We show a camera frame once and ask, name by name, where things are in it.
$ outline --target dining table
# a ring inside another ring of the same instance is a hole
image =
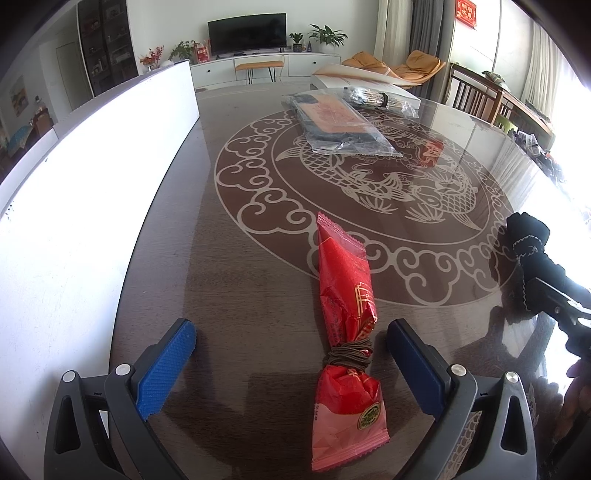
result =
[[[177,318],[194,323],[196,348],[148,419],[188,479],[392,479],[433,423],[386,347],[389,323],[403,318],[450,365],[516,372],[543,455],[576,357],[551,317],[524,309],[506,219],[528,212],[543,221],[550,258],[589,287],[580,213],[501,130],[427,99],[416,118],[361,111],[400,156],[317,154],[282,103],[309,85],[197,94],[200,120],[126,272],[111,368],[135,361]],[[320,473],[311,471],[311,436],[330,347],[318,212],[366,249],[378,312],[366,371],[381,383],[390,438]],[[441,478],[459,469],[478,421],[474,413]],[[111,435],[126,474],[139,478],[113,424]]]

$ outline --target red plastic wrapper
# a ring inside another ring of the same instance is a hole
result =
[[[366,339],[378,315],[365,248],[322,213],[317,226],[320,301],[330,346]],[[327,365],[316,390],[312,470],[333,468],[387,441],[379,381],[362,369]]]

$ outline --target picture frame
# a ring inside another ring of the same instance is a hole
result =
[[[12,108],[14,108],[14,113],[18,117],[29,105],[27,90],[25,88],[25,82],[22,75],[17,78],[17,81],[14,83],[14,85],[12,85],[12,88],[10,89],[10,98],[12,102]]]

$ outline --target orange chair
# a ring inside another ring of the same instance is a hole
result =
[[[383,61],[379,61],[373,55],[362,51],[354,55],[352,59],[345,60],[343,65],[382,73],[422,85],[439,72],[446,63],[433,55],[415,50],[408,56],[405,64],[390,68]]]

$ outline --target television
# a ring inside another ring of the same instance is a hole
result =
[[[286,48],[286,14],[247,15],[208,22],[212,55]]]

